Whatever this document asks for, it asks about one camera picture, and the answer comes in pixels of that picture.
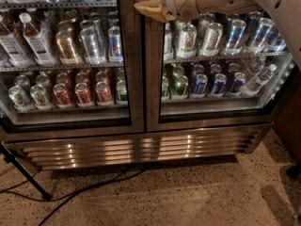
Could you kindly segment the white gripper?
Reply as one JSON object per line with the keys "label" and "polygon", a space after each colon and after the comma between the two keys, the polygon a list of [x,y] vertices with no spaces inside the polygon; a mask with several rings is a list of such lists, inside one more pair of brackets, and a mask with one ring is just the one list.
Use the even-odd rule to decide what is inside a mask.
{"label": "white gripper", "polygon": [[175,19],[189,22],[199,15],[197,0],[164,0],[165,7],[161,3],[151,7],[148,3],[142,2],[150,0],[135,1],[139,2],[134,4],[137,11],[161,23],[168,23]]}

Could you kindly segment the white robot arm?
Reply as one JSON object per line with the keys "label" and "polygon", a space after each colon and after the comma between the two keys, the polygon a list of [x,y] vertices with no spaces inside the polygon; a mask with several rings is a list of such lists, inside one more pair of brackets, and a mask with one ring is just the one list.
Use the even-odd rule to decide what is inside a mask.
{"label": "white robot arm", "polygon": [[248,13],[263,8],[301,68],[301,0],[135,0],[135,8],[162,23],[188,22],[201,12]]}

